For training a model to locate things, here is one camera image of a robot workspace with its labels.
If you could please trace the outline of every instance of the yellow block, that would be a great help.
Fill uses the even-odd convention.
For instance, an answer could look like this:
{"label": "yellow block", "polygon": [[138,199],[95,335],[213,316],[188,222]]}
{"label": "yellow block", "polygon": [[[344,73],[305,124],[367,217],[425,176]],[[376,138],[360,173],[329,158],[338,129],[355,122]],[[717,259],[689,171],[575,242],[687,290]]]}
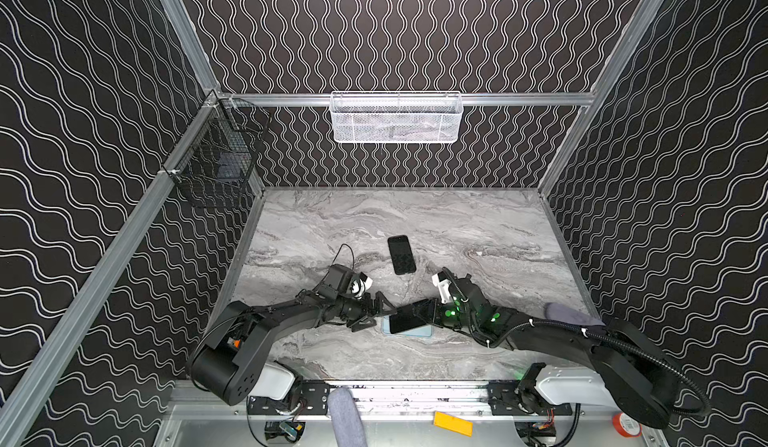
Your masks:
{"label": "yellow block", "polygon": [[437,427],[443,427],[444,429],[453,431],[455,433],[464,434],[467,437],[472,437],[472,423],[468,420],[454,417],[453,415],[444,414],[442,412],[435,413],[435,425]]}

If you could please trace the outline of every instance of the gray cloth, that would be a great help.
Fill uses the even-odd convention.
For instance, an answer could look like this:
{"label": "gray cloth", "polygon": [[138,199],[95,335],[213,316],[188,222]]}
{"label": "gray cloth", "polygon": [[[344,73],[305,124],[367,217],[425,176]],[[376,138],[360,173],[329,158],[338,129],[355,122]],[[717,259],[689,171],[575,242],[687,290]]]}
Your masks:
{"label": "gray cloth", "polygon": [[561,303],[548,303],[544,307],[544,317],[550,320],[559,320],[560,322],[573,323],[578,326],[604,326],[605,324],[586,313],[566,307]]}
{"label": "gray cloth", "polygon": [[366,431],[349,389],[335,389],[328,394],[328,413],[339,447],[368,447]]}

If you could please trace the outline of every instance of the wavy line pattern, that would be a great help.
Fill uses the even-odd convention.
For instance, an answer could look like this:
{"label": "wavy line pattern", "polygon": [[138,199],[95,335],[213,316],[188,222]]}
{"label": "wavy line pattern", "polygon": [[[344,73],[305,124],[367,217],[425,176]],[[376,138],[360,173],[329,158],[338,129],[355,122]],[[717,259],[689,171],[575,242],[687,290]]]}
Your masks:
{"label": "wavy line pattern", "polygon": [[24,445],[152,445],[247,216],[169,197]]}
{"label": "wavy line pattern", "polygon": [[204,93],[159,0],[0,0],[0,405]]}
{"label": "wavy line pattern", "polygon": [[577,112],[472,107],[454,144],[338,144],[328,109],[280,108],[256,169],[268,186],[535,188]]}
{"label": "wavy line pattern", "polygon": [[184,0],[222,88],[583,92],[639,0]]}
{"label": "wavy line pattern", "polygon": [[767,29],[768,0],[666,0],[550,198],[600,312],[711,396],[677,447],[768,445]]}

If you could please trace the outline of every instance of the basket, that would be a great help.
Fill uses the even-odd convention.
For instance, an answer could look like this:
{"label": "basket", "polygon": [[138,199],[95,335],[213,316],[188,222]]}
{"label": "basket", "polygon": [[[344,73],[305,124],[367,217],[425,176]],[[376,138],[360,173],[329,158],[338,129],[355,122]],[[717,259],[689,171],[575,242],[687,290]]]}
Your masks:
{"label": "basket", "polygon": [[333,92],[333,140],[341,144],[452,144],[464,106],[458,92]]}
{"label": "basket", "polygon": [[192,206],[247,207],[254,195],[248,181],[256,163],[255,149],[268,125],[269,115],[251,113],[253,121],[240,123],[233,120],[230,109],[231,106],[221,105],[214,110],[184,155],[179,169],[169,173]]}

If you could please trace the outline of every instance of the marble surface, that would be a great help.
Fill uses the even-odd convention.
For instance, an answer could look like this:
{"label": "marble surface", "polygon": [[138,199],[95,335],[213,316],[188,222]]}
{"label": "marble surface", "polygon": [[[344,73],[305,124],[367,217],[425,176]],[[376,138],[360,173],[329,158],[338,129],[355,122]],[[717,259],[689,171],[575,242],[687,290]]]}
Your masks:
{"label": "marble surface", "polygon": [[[397,276],[387,238],[406,234],[418,269]],[[538,195],[528,191],[270,190],[233,299],[267,305],[322,278],[342,243],[356,270],[396,306],[437,297],[432,274],[466,273],[491,302],[543,316],[546,303],[586,312]],[[338,263],[350,265],[349,250]],[[446,329],[431,338],[323,326],[279,340],[270,356],[309,378],[514,379],[532,362],[568,365],[527,351],[487,349]]]}

